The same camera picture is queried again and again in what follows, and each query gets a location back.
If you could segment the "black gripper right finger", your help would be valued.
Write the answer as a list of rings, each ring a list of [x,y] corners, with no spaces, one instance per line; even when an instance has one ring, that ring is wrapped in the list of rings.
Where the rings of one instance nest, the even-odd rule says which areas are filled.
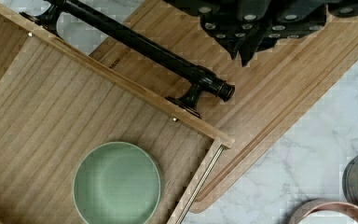
[[[297,39],[323,29],[327,13],[358,16],[358,0],[239,0],[241,65],[256,52],[273,48],[279,39]]]

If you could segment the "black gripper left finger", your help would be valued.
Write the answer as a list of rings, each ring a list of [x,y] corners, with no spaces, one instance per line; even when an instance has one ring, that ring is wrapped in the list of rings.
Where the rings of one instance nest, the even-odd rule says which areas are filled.
[[[240,55],[251,60],[263,42],[263,20],[251,12],[250,20],[239,15],[248,0],[165,0],[186,14],[199,17],[200,26],[227,51],[232,60]]]

